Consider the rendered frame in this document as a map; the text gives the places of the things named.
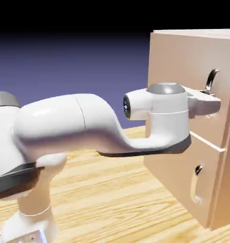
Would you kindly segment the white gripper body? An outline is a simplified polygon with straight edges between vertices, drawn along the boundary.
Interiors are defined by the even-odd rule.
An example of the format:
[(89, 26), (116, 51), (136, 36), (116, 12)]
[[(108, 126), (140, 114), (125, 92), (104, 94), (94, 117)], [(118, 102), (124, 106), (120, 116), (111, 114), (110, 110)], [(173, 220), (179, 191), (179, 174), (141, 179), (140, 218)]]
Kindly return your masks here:
[(190, 119), (217, 113), (221, 108), (221, 99), (200, 90), (187, 88), (187, 95)]

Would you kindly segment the light wood cabinet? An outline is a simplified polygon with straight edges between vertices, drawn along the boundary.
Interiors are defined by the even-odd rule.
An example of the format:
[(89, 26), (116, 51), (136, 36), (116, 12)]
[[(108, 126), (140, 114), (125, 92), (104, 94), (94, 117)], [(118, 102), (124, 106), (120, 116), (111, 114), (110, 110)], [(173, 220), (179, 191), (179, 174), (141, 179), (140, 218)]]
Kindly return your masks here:
[(190, 120), (182, 154), (146, 156), (144, 164), (205, 228), (230, 224), (230, 29), (156, 30), (150, 36), (148, 83), (178, 82), (211, 92), (220, 110)]

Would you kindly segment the light wood cabinet door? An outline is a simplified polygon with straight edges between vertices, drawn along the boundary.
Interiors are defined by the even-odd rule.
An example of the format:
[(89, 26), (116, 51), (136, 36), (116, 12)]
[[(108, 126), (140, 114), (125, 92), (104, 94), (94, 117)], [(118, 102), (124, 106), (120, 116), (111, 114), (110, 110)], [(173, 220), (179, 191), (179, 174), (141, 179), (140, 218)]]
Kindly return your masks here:
[[(181, 154), (160, 154), (144, 158), (144, 165), (186, 210), (205, 228), (210, 226), (211, 201), (218, 163), (226, 148), (220, 148), (208, 140), (191, 132), (192, 143)], [(190, 186), (194, 168), (203, 164), (197, 181), (196, 204), (190, 197)]]
[(218, 69), (212, 91), (221, 99), (220, 110), (189, 121), (190, 130), (220, 148), (230, 136), (230, 37), (216, 38), (152, 33), (148, 84), (178, 82), (203, 90), (211, 70)]

